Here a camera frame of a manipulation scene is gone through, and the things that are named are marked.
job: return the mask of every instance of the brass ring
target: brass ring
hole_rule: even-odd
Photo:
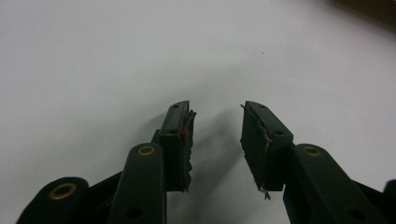
[[[76,191],[76,189],[77,185],[75,183],[63,183],[52,189],[49,193],[49,197],[54,201],[61,200],[72,195]]]
[[[314,147],[304,147],[304,148],[303,148],[303,151],[304,151],[306,154],[310,155],[310,156],[314,156],[314,157],[321,156],[320,150],[317,149],[317,148],[314,148]]]
[[[155,147],[141,147],[137,150],[140,156],[148,156],[155,152]]]

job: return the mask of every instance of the white surface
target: white surface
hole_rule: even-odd
[[[50,181],[95,184],[191,100],[169,223],[289,223],[239,144],[246,100],[378,190],[396,176],[396,33],[322,0],[1,1],[0,223]]]

